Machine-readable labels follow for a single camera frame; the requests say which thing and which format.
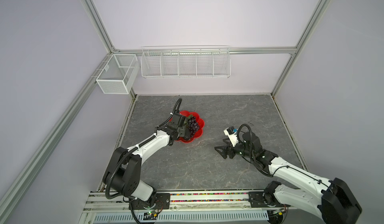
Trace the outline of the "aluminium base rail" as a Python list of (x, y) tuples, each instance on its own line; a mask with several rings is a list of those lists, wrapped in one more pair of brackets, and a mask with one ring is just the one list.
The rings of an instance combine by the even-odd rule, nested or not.
[(211, 191), (160, 191), (156, 196), (154, 207), (145, 207), (140, 201), (133, 202), (133, 211), (130, 211), (128, 200), (118, 197), (113, 200), (105, 198), (104, 193), (91, 193), (81, 214), (80, 224), (93, 224), (97, 214), (101, 213), (131, 213), (136, 223), (136, 213), (143, 212), (151, 219), (158, 217), (161, 212), (205, 212), (205, 211), (267, 211), (269, 220), (263, 223), (281, 223), (286, 214), (294, 210), (287, 205), (268, 207), (263, 203), (253, 202), (263, 194), (261, 190), (211, 190)]

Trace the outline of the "purple fake grape bunch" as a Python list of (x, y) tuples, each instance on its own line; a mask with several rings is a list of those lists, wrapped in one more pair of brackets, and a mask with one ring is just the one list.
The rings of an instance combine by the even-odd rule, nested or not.
[(194, 136), (196, 132), (200, 130), (200, 125), (198, 124), (196, 117), (188, 117), (188, 128), (191, 136)]

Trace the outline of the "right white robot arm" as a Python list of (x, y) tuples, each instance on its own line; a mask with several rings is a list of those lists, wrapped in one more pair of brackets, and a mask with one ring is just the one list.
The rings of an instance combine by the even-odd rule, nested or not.
[(326, 224), (355, 224), (363, 212), (349, 186), (341, 179), (329, 180), (296, 167), (277, 154), (264, 149), (259, 137), (228, 128), (225, 145), (215, 147), (224, 159), (242, 157), (264, 176), (278, 177), (294, 185), (290, 188), (272, 181), (253, 202), (268, 207), (287, 205), (310, 213)]

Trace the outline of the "red flower-shaped fruit bowl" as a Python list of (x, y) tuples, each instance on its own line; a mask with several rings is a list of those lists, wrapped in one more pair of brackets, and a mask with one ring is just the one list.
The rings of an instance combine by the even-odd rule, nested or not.
[(185, 116), (187, 120), (192, 120), (192, 121), (188, 123), (190, 138), (185, 139), (184, 137), (179, 137), (177, 139), (177, 142), (191, 143), (195, 139), (200, 138), (203, 135), (203, 128), (205, 126), (205, 122), (200, 117), (200, 115), (196, 112), (190, 112), (187, 110), (182, 110), (180, 114)]

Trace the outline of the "small white mesh basket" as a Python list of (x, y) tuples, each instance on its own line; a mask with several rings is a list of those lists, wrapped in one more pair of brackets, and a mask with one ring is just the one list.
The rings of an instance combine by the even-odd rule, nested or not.
[(130, 94), (139, 70), (135, 54), (112, 54), (96, 81), (104, 94)]

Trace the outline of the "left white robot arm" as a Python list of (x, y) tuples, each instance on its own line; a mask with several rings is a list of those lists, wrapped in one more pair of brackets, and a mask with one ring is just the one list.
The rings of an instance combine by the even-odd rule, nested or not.
[(171, 146), (180, 138), (191, 138), (187, 117), (174, 113), (172, 117), (142, 142), (114, 150), (103, 176), (105, 197), (122, 196), (154, 204), (156, 190), (141, 180), (142, 164), (160, 149)]

